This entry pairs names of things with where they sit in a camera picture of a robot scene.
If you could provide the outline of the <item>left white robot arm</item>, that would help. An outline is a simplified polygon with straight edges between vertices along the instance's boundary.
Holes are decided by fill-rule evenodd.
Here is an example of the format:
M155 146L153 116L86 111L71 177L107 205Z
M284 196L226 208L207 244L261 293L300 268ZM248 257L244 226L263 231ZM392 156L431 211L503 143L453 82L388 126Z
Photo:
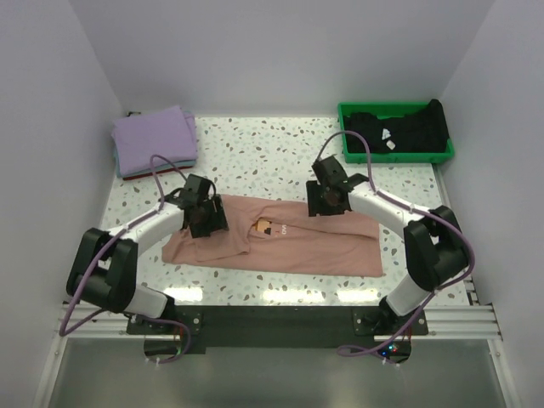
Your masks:
M82 300L112 313L146 316L157 333L174 328L173 300L137 284L139 257L177 231L208 238L229 226L221 196L207 178L191 174L184 186L159 193L158 202L133 220L83 234L66 283L71 307Z

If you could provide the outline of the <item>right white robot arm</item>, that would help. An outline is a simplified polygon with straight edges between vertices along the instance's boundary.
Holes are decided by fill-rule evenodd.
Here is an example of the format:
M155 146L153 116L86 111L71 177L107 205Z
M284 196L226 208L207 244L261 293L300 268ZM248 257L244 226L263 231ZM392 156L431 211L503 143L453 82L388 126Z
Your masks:
M378 189L370 176L347 175L329 156L316 160L315 181L306 183L309 216L359 213L400 236L405 245L407 276L380 302L378 322L396 334L409 315L473 262L473 250L447 206L422 207Z

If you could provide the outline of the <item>pink printed t shirt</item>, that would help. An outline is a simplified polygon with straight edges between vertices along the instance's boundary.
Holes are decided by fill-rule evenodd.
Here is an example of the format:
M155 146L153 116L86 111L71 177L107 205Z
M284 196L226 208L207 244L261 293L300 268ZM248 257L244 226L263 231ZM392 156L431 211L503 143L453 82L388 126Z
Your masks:
M309 216L306 203L224 195L229 228L194 238L183 229L162 248L166 264L304 275L380 277L379 225L346 212Z

